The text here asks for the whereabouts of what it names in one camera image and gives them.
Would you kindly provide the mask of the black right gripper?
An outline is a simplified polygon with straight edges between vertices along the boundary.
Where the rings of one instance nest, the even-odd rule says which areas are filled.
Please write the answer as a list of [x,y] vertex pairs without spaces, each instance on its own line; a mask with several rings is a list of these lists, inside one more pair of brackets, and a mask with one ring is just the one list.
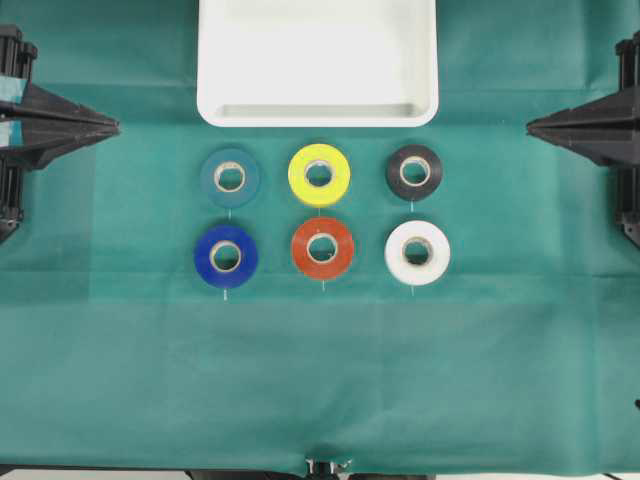
[[[615,219],[624,236],[639,245],[639,37],[615,46],[619,91],[527,124],[528,133],[600,166],[617,165]],[[618,127],[624,129],[577,129]]]

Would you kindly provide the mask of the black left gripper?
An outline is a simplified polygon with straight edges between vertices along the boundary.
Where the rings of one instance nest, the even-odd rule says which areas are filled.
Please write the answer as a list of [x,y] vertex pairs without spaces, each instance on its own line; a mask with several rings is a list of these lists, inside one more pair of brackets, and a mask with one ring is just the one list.
[[[24,218],[24,170],[117,136],[119,122],[31,81],[37,47],[18,27],[1,28],[1,240]],[[18,117],[70,122],[21,122]]]

